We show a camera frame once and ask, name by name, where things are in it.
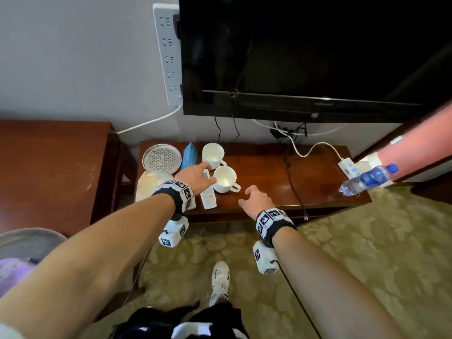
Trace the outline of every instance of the white sneaker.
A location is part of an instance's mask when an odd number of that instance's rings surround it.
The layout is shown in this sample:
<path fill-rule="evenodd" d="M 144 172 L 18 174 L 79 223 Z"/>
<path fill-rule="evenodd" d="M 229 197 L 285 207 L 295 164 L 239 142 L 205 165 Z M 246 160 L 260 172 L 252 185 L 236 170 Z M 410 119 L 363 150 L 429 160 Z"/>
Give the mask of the white sneaker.
<path fill-rule="evenodd" d="M 209 306 L 212 307 L 219 298 L 228 298 L 229 288 L 229 266 L 226 262 L 220 261 L 215 264 L 212 271 L 212 296 Z"/>

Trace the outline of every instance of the television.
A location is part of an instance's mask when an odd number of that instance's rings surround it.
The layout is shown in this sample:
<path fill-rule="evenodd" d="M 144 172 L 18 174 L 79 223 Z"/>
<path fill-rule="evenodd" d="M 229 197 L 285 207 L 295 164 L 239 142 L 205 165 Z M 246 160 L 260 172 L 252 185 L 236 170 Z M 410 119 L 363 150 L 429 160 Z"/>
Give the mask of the television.
<path fill-rule="evenodd" d="M 420 117 L 452 94 L 448 16 L 306 0 L 179 0 L 184 114 Z"/>

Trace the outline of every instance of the white remote control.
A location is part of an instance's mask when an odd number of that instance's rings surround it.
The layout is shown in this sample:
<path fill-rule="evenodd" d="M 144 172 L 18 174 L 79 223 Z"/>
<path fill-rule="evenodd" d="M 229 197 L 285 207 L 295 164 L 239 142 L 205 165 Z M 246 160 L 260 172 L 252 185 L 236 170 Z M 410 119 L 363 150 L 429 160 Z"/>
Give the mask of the white remote control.
<path fill-rule="evenodd" d="M 209 170 L 204 169 L 204 177 L 210 178 Z M 201 193 L 201 201 L 204 209 L 211 209 L 217 206 L 217 199 L 215 198 L 215 191 L 212 186 Z"/>

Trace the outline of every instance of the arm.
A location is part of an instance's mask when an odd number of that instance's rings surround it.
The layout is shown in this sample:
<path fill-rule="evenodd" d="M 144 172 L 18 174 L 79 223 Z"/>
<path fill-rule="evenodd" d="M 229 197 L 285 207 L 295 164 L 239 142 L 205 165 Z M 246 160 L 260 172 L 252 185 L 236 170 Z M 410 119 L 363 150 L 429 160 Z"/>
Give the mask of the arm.
<path fill-rule="evenodd" d="M 239 205 L 254 220 L 274 207 L 256 186 L 245 193 L 250 198 Z M 375 296 L 298 231 L 282 227 L 272 242 L 298 296 L 327 338 L 405 338 Z"/>
<path fill-rule="evenodd" d="M 195 195 L 215 183 L 204 179 L 208 163 L 174 178 Z M 28 339 L 76 336 L 89 325 L 143 259 L 175 211 L 167 194 L 118 210 L 52 251 L 20 284 L 0 299 L 0 322 Z"/>

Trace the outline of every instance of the white mug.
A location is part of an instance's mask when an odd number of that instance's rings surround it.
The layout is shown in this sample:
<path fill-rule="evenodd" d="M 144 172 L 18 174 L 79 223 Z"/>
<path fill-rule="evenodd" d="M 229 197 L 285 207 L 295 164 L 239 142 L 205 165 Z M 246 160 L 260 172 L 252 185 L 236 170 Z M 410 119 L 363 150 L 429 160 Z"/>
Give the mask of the white mug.
<path fill-rule="evenodd" d="M 219 193 L 226 193 L 229 190 L 238 193 L 240 191 L 240 185 L 236 182 L 237 174 L 229 166 L 220 166 L 213 172 L 213 176 L 217 179 L 217 183 L 213 185 L 213 188 Z"/>
<path fill-rule="evenodd" d="M 210 165 L 212 165 L 212 169 L 218 168 L 220 164 L 227 165 L 226 162 L 222 160 L 224 156 L 224 149 L 221 145 L 218 145 L 216 143 L 206 144 L 202 148 L 202 161 L 208 162 Z"/>

